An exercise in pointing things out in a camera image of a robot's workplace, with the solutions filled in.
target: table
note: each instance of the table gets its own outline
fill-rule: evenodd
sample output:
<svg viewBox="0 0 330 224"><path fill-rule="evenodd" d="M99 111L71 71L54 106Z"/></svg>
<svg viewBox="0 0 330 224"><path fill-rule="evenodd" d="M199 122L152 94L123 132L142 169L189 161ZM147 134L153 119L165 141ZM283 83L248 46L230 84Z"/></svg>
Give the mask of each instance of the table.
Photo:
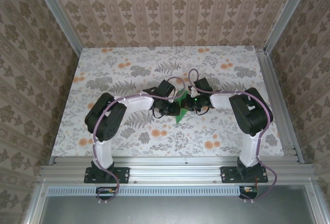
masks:
<svg viewBox="0 0 330 224"><path fill-rule="evenodd" d="M196 68L214 90L255 87L269 104L253 46L122 47L83 49L63 113L52 156L90 156L86 114L103 92L132 95L179 76L188 83ZM180 89L182 83L171 83ZM231 109L203 116L186 113L155 119L151 111L125 117L112 139L113 156L238 156L243 133ZM283 155L275 122L265 133L260 155Z"/></svg>

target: black mounting base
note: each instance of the black mounting base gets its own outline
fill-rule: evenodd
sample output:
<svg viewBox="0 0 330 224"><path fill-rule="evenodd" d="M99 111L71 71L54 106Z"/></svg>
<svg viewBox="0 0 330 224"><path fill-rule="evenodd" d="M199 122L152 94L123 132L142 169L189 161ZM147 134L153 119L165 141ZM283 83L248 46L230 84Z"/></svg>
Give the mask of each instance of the black mounting base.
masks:
<svg viewBox="0 0 330 224"><path fill-rule="evenodd" d="M261 164L246 167L238 158L237 165L220 168L222 183L268 183L266 169Z"/></svg>
<svg viewBox="0 0 330 224"><path fill-rule="evenodd" d="M107 170L111 171L119 180L121 184L127 184L129 180L129 167L114 167L112 164ZM85 184L115 184L115 179L99 169L94 162L92 167L87 167L84 178Z"/></svg>

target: ventilation grille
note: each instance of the ventilation grille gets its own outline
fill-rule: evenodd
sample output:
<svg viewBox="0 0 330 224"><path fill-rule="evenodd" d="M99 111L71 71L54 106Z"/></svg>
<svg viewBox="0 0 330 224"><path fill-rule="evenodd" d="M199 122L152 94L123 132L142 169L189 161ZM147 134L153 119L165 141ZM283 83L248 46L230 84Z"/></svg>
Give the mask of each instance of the ventilation grille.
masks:
<svg viewBox="0 0 330 224"><path fill-rule="evenodd" d="M51 186L47 196L96 196L96 186ZM239 186L121 186L118 196L239 196Z"/></svg>

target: patterned wallpaper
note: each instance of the patterned wallpaper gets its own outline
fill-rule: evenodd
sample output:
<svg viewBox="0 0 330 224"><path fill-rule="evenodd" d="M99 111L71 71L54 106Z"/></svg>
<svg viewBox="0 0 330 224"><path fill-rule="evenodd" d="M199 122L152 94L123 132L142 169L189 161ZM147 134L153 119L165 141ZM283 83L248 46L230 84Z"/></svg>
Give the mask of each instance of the patterned wallpaper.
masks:
<svg viewBox="0 0 330 224"><path fill-rule="evenodd" d="M330 203L330 0L301 0L271 56L304 158Z"/></svg>
<svg viewBox="0 0 330 224"><path fill-rule="evenodd" d="M83 47L263 46L286 0L58 0Z"/></svg>
<svg viewBox="0 0 330 224"><path fill-rule="evenodd" d="M0 223L24 217L76 64L44 0L0 0Z"/></svg>

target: green paper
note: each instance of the green paper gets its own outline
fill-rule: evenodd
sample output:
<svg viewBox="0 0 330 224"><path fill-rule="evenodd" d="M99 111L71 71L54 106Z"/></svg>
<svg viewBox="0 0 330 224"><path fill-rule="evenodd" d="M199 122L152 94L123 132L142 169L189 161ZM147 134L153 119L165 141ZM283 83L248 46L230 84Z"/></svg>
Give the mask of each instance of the green paper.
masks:
<svg viewBox="0 0 330 224"><path fill-rule="evenodd" d="M180 95L182 93L183 90L180 90L177 94ZM179 98L174 100L175 102L179 102L179 105L181 106L181 101L182 99L184 99L186 97L186 95L188 94L188 91L185 91L185 93ZM176 119L176 124L178 124L181 119L184 117L184 115L187 113L186 109L181 109L180 115L179 116L175 116Z"/></svg>

